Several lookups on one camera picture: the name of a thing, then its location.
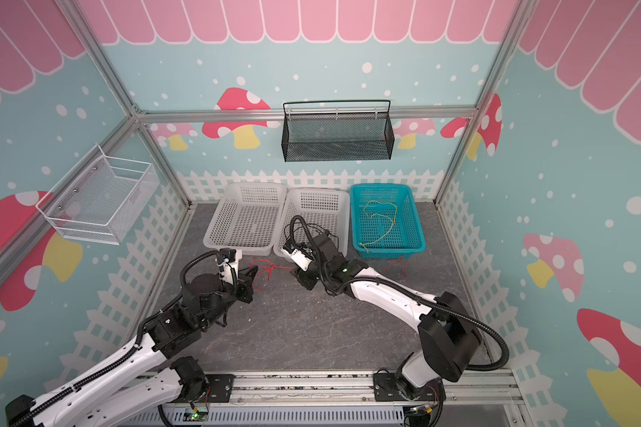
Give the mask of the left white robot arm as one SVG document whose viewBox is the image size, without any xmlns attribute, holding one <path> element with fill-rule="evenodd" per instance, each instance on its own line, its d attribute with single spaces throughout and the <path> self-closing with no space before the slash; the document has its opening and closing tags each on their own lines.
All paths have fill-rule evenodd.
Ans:
<svg viewBox="0 0 641 427">
<path fill-rule="evenodd" d="M 188 282 L 195 264 L 181 270 L 180 294 L 143 320 L 134 338 L 67 384 L 14 399 L 5 408 L 8 425 L 115 426 L 149 407 L 204 400 L 208 379 L 196 359 L 181 353 L 210 327 L 226 326 L 233 304 L 252 302 L 258 268 L 222 262 L 217 273 Z"/>
</svg>

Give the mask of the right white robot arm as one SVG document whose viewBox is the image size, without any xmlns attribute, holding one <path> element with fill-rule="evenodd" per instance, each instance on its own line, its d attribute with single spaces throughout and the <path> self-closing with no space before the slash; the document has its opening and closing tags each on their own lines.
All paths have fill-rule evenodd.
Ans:
<svg viewBox="0 0 641 427">
<path fill-rule="evenodd" d="M 297 268 L 304 288 L 323 284 L 327 294 L 368 302 L 404 322 L 418 334 L 420 350 L 392 373 L 400 395 L 414 400 L 443 380 L 455 383 L 467 371 L 490 372 L 509 362 L 509 346 L 493 328 L 468 315 L 449 292 L 423 294 L 380 274 L 360 260 L 348 261 L 328 235 L 307 243 L 289 238 L 283 253 Z"/>
</svg>

